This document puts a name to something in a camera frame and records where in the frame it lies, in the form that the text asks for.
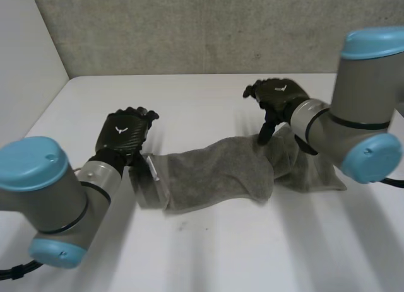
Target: black cable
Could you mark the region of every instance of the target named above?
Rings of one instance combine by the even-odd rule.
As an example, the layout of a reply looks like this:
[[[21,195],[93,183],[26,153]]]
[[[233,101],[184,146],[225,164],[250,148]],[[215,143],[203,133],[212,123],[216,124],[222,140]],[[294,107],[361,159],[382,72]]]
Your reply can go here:
[[[384,180],[380,182],[386,185],[404,189],[404,180],[393,180],[392,178],[386,177]]]
[[[9,270],[0,270],[0,281],[5,281],[7,279],[19,279],[24,277],[25,274],[32,272],[42,266],[41,263],[36,261],[31,261],[26,265],[15,266]]]

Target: blue joint cap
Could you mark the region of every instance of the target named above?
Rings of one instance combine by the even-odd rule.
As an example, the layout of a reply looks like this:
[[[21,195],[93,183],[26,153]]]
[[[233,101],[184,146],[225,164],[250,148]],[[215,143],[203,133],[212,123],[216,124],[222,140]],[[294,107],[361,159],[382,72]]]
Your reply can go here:
[[[397,137],[382,133],[353,147],[342,162],[341,171],[361,184],[380,182],[398,166],[401,156]]]
[[[58,181],[69,161],[49,137],[27,137],[0,149],[0,189],[35,191]]]
[[[41,264],[72,269],[80,265],[87,250],[72,243],[34,238],[28,252],[33,259]]]
[[[400,52],[404,52],[404,26],[390,26],[349,33],[341,56],[349,60],[366,60]]]

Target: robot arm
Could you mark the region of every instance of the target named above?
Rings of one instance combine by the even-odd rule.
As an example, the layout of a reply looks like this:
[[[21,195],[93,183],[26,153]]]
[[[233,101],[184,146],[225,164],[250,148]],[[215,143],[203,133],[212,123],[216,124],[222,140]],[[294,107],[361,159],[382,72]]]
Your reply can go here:
[[[155,112],[128,108],[110,114],[96,154],[76,176],[60,146],[28,137],[0,150],[0,210],[18,211],[38,231],[29,253],[54,267],[78,266],[121,183],[136,163]]]
[[[267,111],[260,133],[265,141],[271,135],[265,126],[272,131],[278,122],[288,122],[313,153],[367,184],[383,180],[401,159],[401,144],[388,127],[404,90],[403,73],[404,28],[371,28],[346,37],[330,106],[305,98],[287,79],[259,81],[244,97],[253,96]]]

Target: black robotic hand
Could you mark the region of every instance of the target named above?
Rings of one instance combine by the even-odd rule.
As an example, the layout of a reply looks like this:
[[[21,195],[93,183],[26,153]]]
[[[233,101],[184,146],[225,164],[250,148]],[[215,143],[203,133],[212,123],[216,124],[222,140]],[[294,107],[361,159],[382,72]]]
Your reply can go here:
[[[258,80],[244,90],[243,97],[252,96],[262,109],[265,109],[265,123],[258,136],[258,144],[265,145],[275,132],[275,127],[288,122],[293,111],[304,101],[310,99],[309,95],[291,79]],[[306,153],[317,154],[309,145],[295,136],[299,147]]]
[[[138,158],[152,122],[158,118],[156,112],[147,111],[143,107],[119,109],[109,114],[98,137],[95,151],[112,149],[125,158],[126,165],[131,165],[133,160]]]

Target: white table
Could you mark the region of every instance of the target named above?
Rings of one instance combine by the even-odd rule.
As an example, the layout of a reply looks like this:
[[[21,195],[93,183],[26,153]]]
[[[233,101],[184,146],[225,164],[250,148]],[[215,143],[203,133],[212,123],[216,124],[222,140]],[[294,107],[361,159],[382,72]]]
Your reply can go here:
[[[202,148],[259,131],[264,112],[242,92],[271,76],[331,100],[334,74],[83,77],[63,88],[29,136],[53,137],[78,167],[108,113],[141,105],[160,114],[148,140],[161,142],[147,150]],[[404,142],[401,116],[392,131]],[[404,166],[394,176],[403,178]],[[43,266],[0,282],[0,291],[404,291],[404,190],[341,178],[346,192],[277,187],[264,206],[238,199],[166,217],[141,210],[126,177],[79,268]],[[0,230],[0,269],[28,262],[30,225],[1,213]]]

